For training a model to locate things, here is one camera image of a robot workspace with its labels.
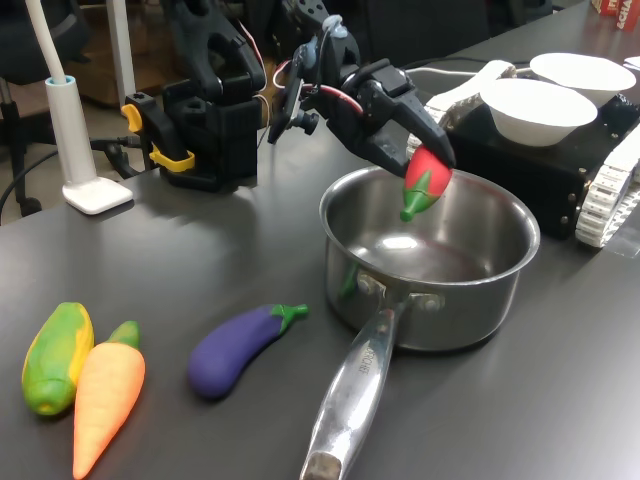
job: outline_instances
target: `toy eggplant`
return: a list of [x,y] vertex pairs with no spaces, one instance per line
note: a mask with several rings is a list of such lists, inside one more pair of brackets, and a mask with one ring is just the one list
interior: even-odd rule
[[416,213],[424,212],[438,201],[451,181],[453,170],[420,145],[411,157],[404,181],[405,209],[400,213],[410,222]]
[[191,353],[188,377],[199,395],[215,399],[227,395],[246,365],[278,339],[306,305],[265,305],[234,317],[211,332]]

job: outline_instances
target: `toy pepper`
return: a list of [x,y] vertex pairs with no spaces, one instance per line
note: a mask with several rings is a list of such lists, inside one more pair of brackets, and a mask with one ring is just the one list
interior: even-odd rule
[[410,222],[438,201],[451,181],[453,170],[427,150],[418,147],[411,157],[404,180],[404,205],[400,218]]

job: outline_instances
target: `black cable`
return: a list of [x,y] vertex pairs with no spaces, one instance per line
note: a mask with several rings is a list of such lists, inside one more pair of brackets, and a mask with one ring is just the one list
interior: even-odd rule
[[260,140],[258,140],[258,148],[260,148],[260,145],[262,145],[262,140],[264,140],[264,136],[267,134],[267,130],[269,130],[269,127],[270,127],[270,126],[271,126],[271,125],[267,125],[267,126],[264,128],[264,132],[262,132],[262,135],[260,135]]
[[[117,137],[117,138],[92,138],[92,139],[89,139],[89,143],[91,144],[91,150],[101,150],[101,151],[105,151],[105,149],[109,144],[111,145],[116,144],[116,145],[121,145],[123,147],[129,147],[129,148],[141,148],[140,138],[133,137],[133,136]],[[7,203],[7,199],[9,198],[9,195],[11,195],[11,192],[16,187],[18,182],[22,180],[22,178],[31,170],[36,168],[38,165],[44,163],[46,160],[49,160],[51,157],[55,157],[57,154],[58,154],[58,151],[54,150],[53,152],[46,154],[44,157],[42,157],[33,165],[25,168],[24,170],[22,170],[21,172],[15,175],[13,182],[9,184],[7,189],[2,194],[2,197],[0,197],[0,225],[2,225],[2,210],[4,209],[4,204]]]
[[2,209],[4,208],[4,204],[7,203],[7,198],[9,198],[9,195],[11,195],[12,190],[15,188],[15,186],[18,184],[18,182],[20,180],[22,180],[22,178],[27,173],[29,173],[31,170],[36,168],[41,163],[44,163],[46,160],[49,160],[51,157],[55,157],[57,154],[58,154],[57,150],[54,150],[53,152],[47,153],[44,157],[42,157],[36,163],[34,163],[33,165],[25,168],[24,170],[22,170],[20,173],[18,173],[15,176],[15,178],[13,179],[13,182],[11,182],[11,184],[9,184],[7,189],[2,194],[2,197],[0,197],[0,225],[2,225]]
[[[434,58],[426,58],[424,60],[416,60],[415,62],[407,63],[402,67],[403,70],[409,70],[411,68],[424,67],[429,65],[430,63],[436,62],[451,62],[451,61],[466,61],[466,62],[478,62],[478,63],[489,63],[491,60],[485,60],[482,58],[473,58],[473,57],[434,57]],[[511,60],[505,60],[505,62],[512,63],[514,65],[528,65],[530,60],[521,60],[517,62],[512,62]]]

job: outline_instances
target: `white bowl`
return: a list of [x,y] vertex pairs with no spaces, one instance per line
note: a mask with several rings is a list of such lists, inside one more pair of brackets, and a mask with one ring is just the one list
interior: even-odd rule
[[544,80],[581,93],[600,108],[636,84],[636,76],[606,58],[574,53],[545,53],[531,60],[531,70]]
[[598,116],[595,105],[579,93],[537,80],[499,79],[480,96],[491,108],[498,132],[530,147],[555,145]]

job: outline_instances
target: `yellow clamp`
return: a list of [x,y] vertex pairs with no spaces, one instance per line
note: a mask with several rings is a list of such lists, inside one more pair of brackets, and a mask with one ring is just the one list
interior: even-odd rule
[[142,130],[142,117],[138,109],[130,104],[123,105],[120,109],[122,114],[129,120],[129,131],[131,133],[138,133]]
[[149,158],[171,172],[180,173],[184,172],[185,170],[189,170],[196,165],[196,156],[189,150],[187,150],[187,153],[189,154],[189,156],[184,160],[171,160],[169,157],[165,157],[162,153],[160,153],[158,147],[154,145],[153,152],[149,154]]
[[[138,133],[142,130],[142,117],[140,116],[140,112],[138,109],[131,104],[122,106],[122,113],[127,120],[129,120],[129,131],[132,133]],[[165,157],[158,147],[153,146],[153,152],[149,154],[149,158],[156,162],[158,165],[162,165],[167,170],[170,170],[175,173],[184,172],[185,170],[189,170],[193,168],[196,164],[196,157],[193,153],[187,150],[189,156],[184,160],[171,160],[169,157]]]

